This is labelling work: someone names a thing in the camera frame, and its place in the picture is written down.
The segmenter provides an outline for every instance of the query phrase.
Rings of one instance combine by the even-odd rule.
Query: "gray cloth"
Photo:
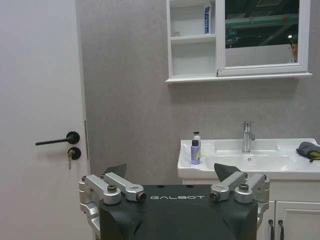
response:
[[[320,146],[316,146],[311,142],[304,141],[300,144],[296,151],[299,155],[310,159],[310,162],[312,163],[314,160],[318,159],[315,157],[314,153],[320,154]]]

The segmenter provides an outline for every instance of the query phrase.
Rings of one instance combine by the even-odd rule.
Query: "white door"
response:
[[[0,1],[0,238],[91,240],[80,211],[85,112],[75,0]],[[80,135],[68,169],[61,139]]]
[[[285,240],[320,239],[320,203],[277,201],[275,206],[275,239],[280,240],[283,221]]]
[[[275,227],[275,201],[269,201],[269,209],[264,212],[262,223],[257,231],[257,240],[270,240],[271,239],[271,225],[273,230]]]

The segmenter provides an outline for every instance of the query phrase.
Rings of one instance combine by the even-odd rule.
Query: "white sink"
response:
[[[235,166],[248,173],[265,173],[270,179],[320,180],[320,161],[310,163],[297,154],[302,142],[317,144],[313,138],[257,139],[251,152],[243,153],[242,139],[201,140],[199,165],[191,164],[191,140],[182,140],[178,176],[182,179],[217,179],[214,164]]]

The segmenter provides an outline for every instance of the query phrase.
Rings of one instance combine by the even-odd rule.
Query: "gray wall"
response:
[[[167,85],[166,0],[80,0],[91,170],[128,163],[141,184],[177,184],[180,140],[320,140],[320,1],[311,1],[309,71],[302,79]]]

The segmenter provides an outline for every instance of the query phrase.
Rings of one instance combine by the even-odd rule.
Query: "mirror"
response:
[[[226,67],[298,62],[299,0],[226,0]]]

